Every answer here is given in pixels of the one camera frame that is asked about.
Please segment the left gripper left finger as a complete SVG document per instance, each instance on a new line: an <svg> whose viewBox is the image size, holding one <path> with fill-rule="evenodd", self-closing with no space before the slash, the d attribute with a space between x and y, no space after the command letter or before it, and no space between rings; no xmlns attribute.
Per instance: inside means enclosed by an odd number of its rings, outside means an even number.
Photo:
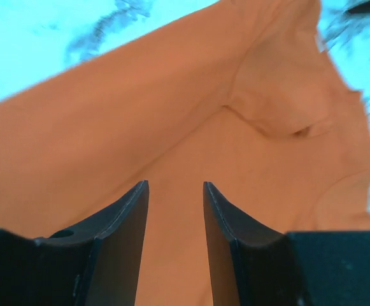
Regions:
<svg viewBox="0 0 370 306"><path fill-rule="evenodd" d="M148 213L148 182L90 217L37 238L34 305L134 305Z"/></svg>

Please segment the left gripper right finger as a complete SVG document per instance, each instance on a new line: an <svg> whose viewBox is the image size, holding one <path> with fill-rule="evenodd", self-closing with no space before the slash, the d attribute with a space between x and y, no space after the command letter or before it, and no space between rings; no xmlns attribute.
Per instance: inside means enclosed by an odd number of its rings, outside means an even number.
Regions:
<svg viewBox="0 0 370 306"><path fill-rule="evenodd" d="M302 305L302 277L287 236L203 185L214 305Z"/></svg>

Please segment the orange t shirt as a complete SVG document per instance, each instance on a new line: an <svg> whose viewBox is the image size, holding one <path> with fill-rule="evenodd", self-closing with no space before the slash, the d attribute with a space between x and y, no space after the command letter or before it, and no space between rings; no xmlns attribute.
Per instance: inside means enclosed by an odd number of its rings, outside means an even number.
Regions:
<svg viewBox="0 0 370 306"><path fill-rule="evenodd" d="M136 302L211 305L203 183L270 228L370 230L361 95L319 1L219 1L0 104L0 228L51 234L150 184Z"/></svg>

